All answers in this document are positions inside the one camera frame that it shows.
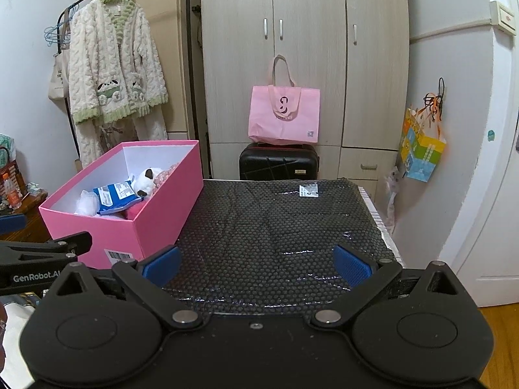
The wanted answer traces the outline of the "blue wet wipes pack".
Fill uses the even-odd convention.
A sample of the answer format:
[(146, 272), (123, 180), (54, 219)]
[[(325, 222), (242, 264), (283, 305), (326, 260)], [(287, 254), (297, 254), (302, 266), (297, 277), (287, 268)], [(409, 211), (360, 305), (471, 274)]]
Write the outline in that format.
[(99, 200), (97, 214), (101, 216), (121, 213), (142, 202), (142, 197), (136, 194), (130, 180), (94, 188), (93, 193)]

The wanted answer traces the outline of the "white round plush toy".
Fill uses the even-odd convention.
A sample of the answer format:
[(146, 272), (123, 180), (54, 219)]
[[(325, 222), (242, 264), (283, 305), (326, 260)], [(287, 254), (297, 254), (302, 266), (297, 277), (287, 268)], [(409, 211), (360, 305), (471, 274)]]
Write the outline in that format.
[(132, 181), (135, 194), (141, 198), (147, 198), (156, 191), (154, 186), (155, 176), (162, 171), (161, 168), (148, 168)]

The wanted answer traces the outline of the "lilac mesh bath pouf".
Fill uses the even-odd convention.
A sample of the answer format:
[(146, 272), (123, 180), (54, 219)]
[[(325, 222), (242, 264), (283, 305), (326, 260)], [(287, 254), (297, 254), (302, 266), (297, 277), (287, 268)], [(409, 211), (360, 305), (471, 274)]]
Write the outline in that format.
[(93, 217), (99, 212), (99, 197), (95, 192), (82, 191), (76, 204), (75, 214)]

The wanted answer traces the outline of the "pink cardboard box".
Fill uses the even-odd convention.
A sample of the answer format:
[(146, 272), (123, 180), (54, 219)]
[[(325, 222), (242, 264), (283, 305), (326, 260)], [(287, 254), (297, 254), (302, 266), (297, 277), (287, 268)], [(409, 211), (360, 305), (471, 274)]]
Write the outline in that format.
[[(142, 202), (121, 213), (75, 213), (83, 191), (136, 179), (148, 169), (166, 173)], [(87, 231), (92, 246), (79, 260), (107, 269), (119, 260), (138, 261), (173, 245), (203, 188), (199, 142), (123, 142), (77, 173), (40, 206), (41, 217), (55, 240)]]

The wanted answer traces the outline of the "pink floral scrunchie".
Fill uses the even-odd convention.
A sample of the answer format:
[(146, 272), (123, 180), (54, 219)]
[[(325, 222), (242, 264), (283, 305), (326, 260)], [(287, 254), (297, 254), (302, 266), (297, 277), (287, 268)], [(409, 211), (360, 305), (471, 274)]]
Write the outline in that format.
[(160, 188), (162, 186), (162, 184), (169, 178), (169, 176), (176, 170), (176, 167), (178, 165), (175, 163), (173, 164), (171, 167), (169, 167), (169, 169), (167, 170), (164, 170), (164, 171), (161, 171), (160, 173), (158, 173), (155, 178), (154, 178), (154, 186), (155, 186), (155, 189), (157, 190), (158, 188)]

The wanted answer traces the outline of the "small clear plastic wrapper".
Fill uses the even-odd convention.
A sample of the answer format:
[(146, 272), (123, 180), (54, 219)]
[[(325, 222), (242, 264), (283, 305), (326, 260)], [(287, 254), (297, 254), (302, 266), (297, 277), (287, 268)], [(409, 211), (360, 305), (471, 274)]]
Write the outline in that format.
[(299, 196), (302, 198), (317, 198), (319, 196), (319, 185), (317, 183), (300, 184)]

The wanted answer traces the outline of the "black bubble mat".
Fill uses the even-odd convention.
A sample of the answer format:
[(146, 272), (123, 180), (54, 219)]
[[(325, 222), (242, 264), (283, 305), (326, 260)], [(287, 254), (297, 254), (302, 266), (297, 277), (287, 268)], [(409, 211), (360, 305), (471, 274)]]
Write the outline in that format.
[[(304, 183), (317, 183), (319, 196), (300, 197)], [(395, 257), (346, 179), (208, 180), (177, 240), (179, 272), (163, 288), (202, 314), (309, 314), (351, 288), (334, 267), (341, 242)]]

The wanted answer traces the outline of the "white door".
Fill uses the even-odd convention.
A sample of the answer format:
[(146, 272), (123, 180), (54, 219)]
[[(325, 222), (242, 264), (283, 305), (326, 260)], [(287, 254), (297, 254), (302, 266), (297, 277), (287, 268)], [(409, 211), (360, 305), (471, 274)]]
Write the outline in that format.
[(493, 32), (497, 66), (477, 164), (492, 177), (453, 263), (478, 306), (518, 301), (518, 33)]

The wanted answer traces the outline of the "colourful paper gift bag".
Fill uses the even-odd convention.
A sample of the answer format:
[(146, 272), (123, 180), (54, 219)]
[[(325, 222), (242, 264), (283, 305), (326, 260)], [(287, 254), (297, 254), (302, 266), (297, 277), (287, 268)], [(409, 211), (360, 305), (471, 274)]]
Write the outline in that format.
[(404, 175), (427, 183), (432, 177), (447, 145), (442, 131), (442, 108), (445, 93), (443, 77), (438, 79), (437, 92), (423, 98), (423, 107), (409, 106), (404, 114), (399, 156)]

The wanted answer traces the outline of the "black small suitcase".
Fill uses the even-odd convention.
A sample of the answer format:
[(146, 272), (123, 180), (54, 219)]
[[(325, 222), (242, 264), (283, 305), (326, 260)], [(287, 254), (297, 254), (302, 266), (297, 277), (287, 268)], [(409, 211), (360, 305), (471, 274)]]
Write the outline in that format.
[(312, 180), (318, 178), (319, 155), (307, 144), (249, 144), (239, 156), (241, 180)]

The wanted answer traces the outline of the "cream fluffy knit cardigan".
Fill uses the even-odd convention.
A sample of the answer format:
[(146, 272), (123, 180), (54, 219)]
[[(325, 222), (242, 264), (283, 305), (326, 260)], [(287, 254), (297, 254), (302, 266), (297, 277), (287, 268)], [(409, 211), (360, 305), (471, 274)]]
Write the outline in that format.
[(157, 47), (136, 0), (92, 0), (70, 25), (69, 107), (79, 158), (103, 155), (101, 130), (131, 121), (141, 141), (167, 137), (169, 100)]

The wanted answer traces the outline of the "pink tote bag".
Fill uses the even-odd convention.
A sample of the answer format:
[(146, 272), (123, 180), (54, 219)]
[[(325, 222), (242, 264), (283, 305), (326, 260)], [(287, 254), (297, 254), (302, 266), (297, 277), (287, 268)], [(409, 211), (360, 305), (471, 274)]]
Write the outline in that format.
[[(273, 84), (275, 67), (283, 61), (289, 86)], [(277, 54), (272, 61), (270, 82), (252, 88), (248, 137), (256, 143), (278, 146), (317, 145), (319, 140), (320, 90), (296, 85), (286, 58)]]

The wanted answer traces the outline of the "black clothes rack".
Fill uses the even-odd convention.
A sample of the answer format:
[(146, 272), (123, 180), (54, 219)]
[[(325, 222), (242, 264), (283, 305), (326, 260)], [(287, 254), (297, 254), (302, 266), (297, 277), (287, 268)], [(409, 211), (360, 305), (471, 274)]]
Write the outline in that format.
[(146, 106), (129, 100), (121, 53), (140, 14), (136, 0), (90, 0), (69, 19), (69, 46), (60, 53), (65, 107), (78, 158), (86, 164), (103, 155), (97, 122), (132, 117)]

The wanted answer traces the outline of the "beige wooden wardrobe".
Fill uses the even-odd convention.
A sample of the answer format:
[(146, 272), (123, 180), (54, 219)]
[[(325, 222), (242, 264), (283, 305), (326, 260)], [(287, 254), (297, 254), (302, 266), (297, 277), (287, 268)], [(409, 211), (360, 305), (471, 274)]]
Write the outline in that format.
[(252, 89), (320, 92), (319, 177), (375, 194), (396, 161), (409, 62), (408, 0), (137, 0), (209, 175), (236, 179)]

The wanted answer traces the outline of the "white wall switch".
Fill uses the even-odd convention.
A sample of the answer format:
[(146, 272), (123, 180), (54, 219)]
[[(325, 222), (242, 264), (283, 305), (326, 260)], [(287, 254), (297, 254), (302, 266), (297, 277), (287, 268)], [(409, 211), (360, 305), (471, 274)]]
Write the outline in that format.
[(490, 2), (491, 25), (510, 36), (516, 36), (514, 12), (499, 1)]

